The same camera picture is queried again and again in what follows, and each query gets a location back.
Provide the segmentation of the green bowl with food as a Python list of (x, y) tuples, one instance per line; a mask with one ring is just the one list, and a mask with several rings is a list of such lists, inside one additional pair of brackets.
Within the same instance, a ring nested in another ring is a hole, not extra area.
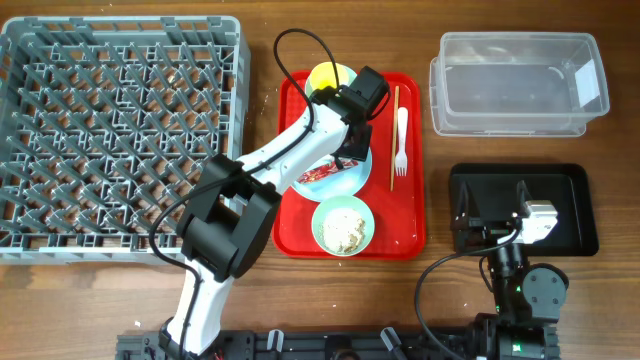
[(335, 196), (315, 209), (311, 230), (316, 244), (326, 253), (351, 257), (364, 251), (373, 239), (375, 220), (369, 206), (355, 196)]

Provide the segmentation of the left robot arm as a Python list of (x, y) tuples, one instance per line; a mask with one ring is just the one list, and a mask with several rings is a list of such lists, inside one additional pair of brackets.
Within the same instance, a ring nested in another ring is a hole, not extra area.
[(350, 84), (307, 96), (301, 116), (262, 148), (206, 163), (176, 230), (189, 270), (176, 314), (160, 332), (170, 357), (197, 359), (209, 350), (233, 282), (264, 250), (283, 194), (327, 155), (365, 159), (369, 122), (389, 99), (385, 78), (363, 67)]

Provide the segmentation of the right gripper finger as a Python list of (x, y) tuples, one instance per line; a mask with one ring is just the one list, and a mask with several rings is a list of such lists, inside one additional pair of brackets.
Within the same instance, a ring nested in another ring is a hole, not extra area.
[(519, 204), (518, 214), (521, 218), (528, 217), (530, 212), (527, 208), (528, 202), (532, 200), (526, 182), (520, 180), (516, 185), (516, 195)]
[(462, 182), (459, 187), (458, 198), (455, 206), (454, 222), (460, 223), (467, 220), (469, 213), (469, 189), (466, 182)]

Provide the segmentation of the wooden chopstick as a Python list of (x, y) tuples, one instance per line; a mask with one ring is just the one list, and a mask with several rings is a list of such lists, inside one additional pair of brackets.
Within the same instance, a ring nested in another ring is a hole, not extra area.
[(392, 122), (392, 143), (391, 143), (391, 164), (390, 164), (390, 191), (394, 190), (395, 179), (395, 154), (397, 144), (397, 121), (398, 121), (398, 107), (399, 107), (399, 86), (395, 87), (394, 91), (394, 108), (393, 108), (393, 122)]

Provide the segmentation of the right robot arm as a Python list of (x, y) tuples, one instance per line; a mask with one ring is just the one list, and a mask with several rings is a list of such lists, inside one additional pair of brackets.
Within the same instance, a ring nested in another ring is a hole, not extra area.
[(468, 326), (462, 346), (468, 359), (555, 359), (553, 325), (560, 317), (568, 277), (550, 264), (532, 265), (524, 247), (545, 239), (558, 223), (549, 200), (534, 200), (526, 183), (516, 185), (519, 209), (503, 220), (480, 216), (471, 187), (460, 186), (452, 230), (464, 235), (463, 256), (487, 261), (483, 276), (496, 313), (479, 314)]

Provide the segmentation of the white plastic fork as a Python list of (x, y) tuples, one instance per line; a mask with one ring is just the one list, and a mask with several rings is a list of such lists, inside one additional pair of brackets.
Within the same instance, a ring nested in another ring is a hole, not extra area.
[(408, 110), (405, 107), (400, 107), (397, 111), (397, 115), (398, 151), (395, 156), (395, 174), (397, 176), (406, 176), (408, 171), (408, 158), (406, 154)]

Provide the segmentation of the red snack wrapper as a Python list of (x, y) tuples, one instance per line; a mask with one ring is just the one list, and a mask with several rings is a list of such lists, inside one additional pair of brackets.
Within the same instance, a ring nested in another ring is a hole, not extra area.
[(320, 165), (311, 170), (307, 170), (304, 172), (298, 179), (297, 182), (300, 184), (310, 184), (314, 182), (321, 181), (329, 176), (338, 174), (340, 172), (349, 170), (359, 165), (359, 161), (357, 160), (341, 160), (341, 166), (335, 161)]

